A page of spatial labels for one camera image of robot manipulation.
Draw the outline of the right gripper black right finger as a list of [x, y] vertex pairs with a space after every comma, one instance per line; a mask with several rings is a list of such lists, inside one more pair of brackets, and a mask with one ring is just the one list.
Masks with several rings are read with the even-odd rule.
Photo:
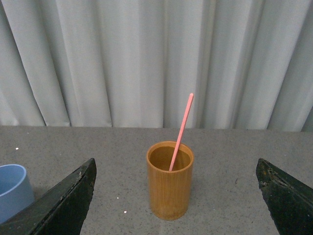
[[313, 189], [265, 159], [256, 166], [259, 189], [281, 235], [313, 233]]

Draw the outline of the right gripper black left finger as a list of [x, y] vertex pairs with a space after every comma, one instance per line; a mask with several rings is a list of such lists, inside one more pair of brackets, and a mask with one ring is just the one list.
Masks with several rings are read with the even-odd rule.
[[78, 235], [87, 217], [96, 180], [89, 159], [30, 206], [1, 224], [2, 235]]

